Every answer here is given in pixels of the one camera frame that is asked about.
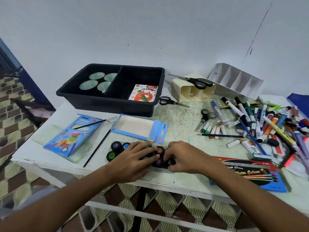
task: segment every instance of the tabletop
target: tabletop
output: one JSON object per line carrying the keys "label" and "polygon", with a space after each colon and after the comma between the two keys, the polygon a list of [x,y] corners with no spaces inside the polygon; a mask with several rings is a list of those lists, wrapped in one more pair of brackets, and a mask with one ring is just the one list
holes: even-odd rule
{"label": "tabletop", "polygon": [[[167,88],[162,90],[163,96],[172,95]],[[289,105],[288,101],[282,96],[261,95],[266,101],[281,105]],[[162,123],[168,124],[168,130],[164,140],[163,146],[167,146],[171,141],[185,141],[191,145],[203,150],[212,156],[248,159],[246,150],[237,145],[228,149],[226,144],[235,140],[235,138],[220,138],[209,139],[206,136],[198,136],[195,128],[201,120],[201,110],[205,108],[203,102],[183,102],[189,105],[186,108],[178,105],[159,105],[154,108],[154,113],[151,119],[156,119]],[[51,126],[58,126],[62,129],[66,128],[75,119],[79,117],[78,114],[90,115],[100,119],[106,119],[118,114],[77,110],[68,101],[64,104],[28,139],[13,155],[12,161],[27,162],[38,165],[41,168],[47,168],[57,171],[68,172],[72,174],[87,175],[99,167],[107,164],[106,154],[113,141],[134,142],[139,139],[110,133],[93,158],[89,161],[86,167],[83,165],[90,157],[91,153],[98,146],[112,124],[104,122],[99,128],[88,138],[92,144],[91,150],[78,163],[72,163],[69,160],[43,149],[43,146],[35,140],[44,136]],[[233,129],[226,129],[228,134],[235,134]],[[298,177],[287,170],[283,169],[281,176],[288,182],[288,193],[271,192],[286,203],[295,207],[299,211],[309,213],[309,182],[307,179]],[[132,183],[134,185],[154,188],[158,190],[173,191],[180,194],[192,195],[195,197],[204,198],[205,195],[213,196],[228,196],[218,187],[209,184],[208,178],[199,174],[186,173],[159,173],[149,172],[140,180]]]}

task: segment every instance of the person's right hand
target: person's right hand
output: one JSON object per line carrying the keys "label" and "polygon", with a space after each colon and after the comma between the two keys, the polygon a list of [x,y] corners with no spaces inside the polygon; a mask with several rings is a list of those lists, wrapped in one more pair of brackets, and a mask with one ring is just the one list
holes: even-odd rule
{"label": "person's right hand", "polygon": [[173,173],[199,173],[211,177],[215,172],[220,171],[222,167],[226,168],[217,158],[183,141],[168,144],[168,148],[164,153],[164,161],[168,160],[168,158],[177,159],[175,165],[168,167]]}

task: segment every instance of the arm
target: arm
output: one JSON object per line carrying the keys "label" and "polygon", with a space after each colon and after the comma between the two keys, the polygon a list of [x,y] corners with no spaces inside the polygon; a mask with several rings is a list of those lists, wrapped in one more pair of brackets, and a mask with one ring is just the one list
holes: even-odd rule
{"label": "arm", "polygon": [[134,142],[112,162],[93,173],[16,212],[0,223],[0,231],[58,230],[80,207],[114,183],[134,182],[148,172],[159,155],[139,160],[156,151],[151,142]]}
{"label": "arm", "polygon": [[169,143],[164,160],[171,156],[176,157],[177,163],[169,166],[170,171],[198,173],[210,178],[261,231],[309,231],[308,217],[235,173],[217,158],[183,141]]}

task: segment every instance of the hand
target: hand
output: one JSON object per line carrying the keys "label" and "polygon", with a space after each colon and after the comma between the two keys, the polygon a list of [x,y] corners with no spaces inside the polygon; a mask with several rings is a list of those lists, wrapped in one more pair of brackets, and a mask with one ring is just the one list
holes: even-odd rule
{"label": "hand", "polygon": [[168,167],[173,173],[199,173],[210,177],[218,171],[218,168],[225,167],[217,158],[183,141],[168,144],[168,149],[164,153],[164,161],[173,156],[177,159],[177,163]]}
{"label": "hand", "polygon": [[160,155],[139,159],[157,151],[157,147],[145,148],[151,145],[152,142],[133,142],[120,155],[105,165],[113,183],[134,182],[149,172],[147,165],[159,159]]}

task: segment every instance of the blue pencil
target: blue pencil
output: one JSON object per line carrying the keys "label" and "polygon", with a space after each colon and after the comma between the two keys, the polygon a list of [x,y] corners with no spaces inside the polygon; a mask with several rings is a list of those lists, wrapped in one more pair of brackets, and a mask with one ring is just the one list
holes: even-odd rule
{"label": "blue pencil", "polygon": [[264,149],[261,147],[261,145],[257,142],[257,140],[255,139],[255,137],[253,137],[253,135],[250,133],[250,131],[247,129],[247,127],[245,126],[245,124],[242,122],[241,119],[239,119],[239,122],[241,123],[241,125],[245,128],[245,131],[249,134],[249,136],[252,138],[253,142],[255,142],[255,144],[257,145],[257,147],[261,150],[261,152],[263,153],[263,155],[269,156],[266,154],[266,152],[264,151]]}

